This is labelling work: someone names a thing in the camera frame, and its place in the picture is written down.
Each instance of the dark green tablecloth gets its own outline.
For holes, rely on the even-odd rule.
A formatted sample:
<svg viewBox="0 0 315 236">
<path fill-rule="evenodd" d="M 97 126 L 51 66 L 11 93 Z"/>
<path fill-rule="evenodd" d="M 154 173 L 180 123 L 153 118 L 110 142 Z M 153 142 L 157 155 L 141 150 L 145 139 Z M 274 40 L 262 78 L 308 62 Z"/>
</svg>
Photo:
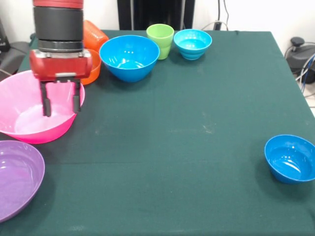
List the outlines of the dark green tablecloth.
<svg viewBox="0 0 315 236">
<path fill-rule="evenodd" d="M 274 135 L 315 143 L 315 119 L 275 40 L 210 34 L 202 58 L 173 47 L 136 84 L 103 67 L 71 129 L 36 145 L 44 181 L 0 235 L 314 235 L 315 184 L 278 183 L 264 160 Z"/>
</svg>

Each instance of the blue bowl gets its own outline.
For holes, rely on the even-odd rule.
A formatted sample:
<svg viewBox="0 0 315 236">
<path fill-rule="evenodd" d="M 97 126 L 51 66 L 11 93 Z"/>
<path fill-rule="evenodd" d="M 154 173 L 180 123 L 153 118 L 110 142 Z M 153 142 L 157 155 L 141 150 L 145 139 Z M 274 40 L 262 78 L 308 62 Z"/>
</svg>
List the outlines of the blue bowl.
<svg viewBox="0 0 315 236">
<path fill-rule="evenodd" d="M 212 37 L 198 29 L 181 30 L 174 36 L 174 42 L 187 60 L 197 60 L 210 47 Z"/>
<path fill-rule="evenodd" d="M 137 82 L 153 69 L 159 57 L 159 47 L 148 38 L 124 35 L 104 43 L 99 56 L 116 77 Z"/>
<path fill-rule="evenodd" d="M 275 178 L 283 183 L 315 179 L 315 146 L 294 135 L 278 135 L 265 146 L 265 156 Z"/>
</svg>

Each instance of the black cable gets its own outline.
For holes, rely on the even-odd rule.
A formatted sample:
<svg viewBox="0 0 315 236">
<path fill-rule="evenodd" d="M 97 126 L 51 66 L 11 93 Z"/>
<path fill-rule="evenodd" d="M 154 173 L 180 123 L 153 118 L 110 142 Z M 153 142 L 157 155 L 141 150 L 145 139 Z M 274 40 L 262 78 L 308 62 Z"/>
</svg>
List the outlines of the black cable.
<svg viewBox="0 0 315 236">
<path fill-rule="evenodd" d="M 228 18 L 229 18 L 229 14 L 228 14 L 228 11 L 226 9 L 226 4 L 225 4 L 225 0 L 223 0 L 223 3 L 224 3 L 224 8 L 225 8 L 225 11 L 226 11 L 226 14 L 227 14 L 227 19 L 226 19 L 226 24 L 228 23 Z"/>
<path fill-rule="evenodd" d="M 220 0 L 218 0 L 218 21 L 220 20 L 220 12 L 221 12 L 221 9 L 220 9 Z"/>
</svg>

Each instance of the orange bowl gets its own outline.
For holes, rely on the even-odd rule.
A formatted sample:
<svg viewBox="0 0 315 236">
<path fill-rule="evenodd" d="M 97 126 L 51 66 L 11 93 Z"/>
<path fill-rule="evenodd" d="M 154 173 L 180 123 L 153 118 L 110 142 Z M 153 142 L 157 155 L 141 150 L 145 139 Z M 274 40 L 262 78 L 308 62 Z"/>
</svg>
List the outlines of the orange bowl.
<svg viewBox="0 0 315 236">
<path fill-rule="evenodd" d="M 86 79 L 81 79 L 81 83 L 83 85 L 88 85 L 90 83 L 93 83 L 98 78 L 99 72 L 100 72 L 101 59 L 99 57 L 99 54 L 92 49 L 88 49 L 88 50 L 92 56 L 93 66 L 92 66 L 92 71 L 90 73 L 90 76 Z"/>
</svg>

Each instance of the plastic bowl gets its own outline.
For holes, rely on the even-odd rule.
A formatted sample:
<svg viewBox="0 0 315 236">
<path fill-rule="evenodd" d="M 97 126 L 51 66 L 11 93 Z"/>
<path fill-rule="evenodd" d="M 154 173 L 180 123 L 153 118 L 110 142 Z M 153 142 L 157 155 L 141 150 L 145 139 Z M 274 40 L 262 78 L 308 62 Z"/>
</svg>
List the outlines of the plastic bowl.
<svg viewBox="0 0 315 236">
<path fill-rule="evenodd" d="M 93 66 L 92 66 L 92 71 L 90 73 L 90 76 L 86 79 L 82 79 L 81 80 L 81 83 L 83 85 L 88 85 L 88 84 L 91 84 L 93 83 L 95 80 L 97 80 L 98 76 L 99 76 L 99 73 L 100 73 L 100 64 L 101 64 L 101 59 L 99 57 L 99 54 L 92 50 L 92 49 L 88 49 L 89 52 L 91 53 L 91 56 L 92 56 L 92 63 L 93 63 Z"/>
<path fill-rule="evenodd" d="M 0 223 L 23 210 L 38 191 L 45 163 L 40 152 L 19 141 L 0 141 Z"/>
<path fill-rule="evenodd" d="M 197 60 L 212 44 L 211 36 L 198 29 L 185 29 L 177 32 L 174 42 L 187 60 Z"/>
<path fill-rule="evenodd" d="M 265 146 L 265 156 L 275 178 L 283 183 L 315 179 L 315 146 L 294 135 L 278 135 Z"/>
<path fill-rule="evenodd" d="M 156 64 L 159 53 L 155 42 L 136 35 L 112 38 L 99 51 L 108 70 L 125 82 L 144 79 Z"/>
<path fill-rule="evenodd" d="M 51 117 L 43 116 L 39 82 L 29 71 L 0 82 L 0 132 L 30 144 L 53 141 L 71 127 L 74 83 L 48 83 Z M 81 105 L 85 97 L 81 85 Z"/>
</svg>

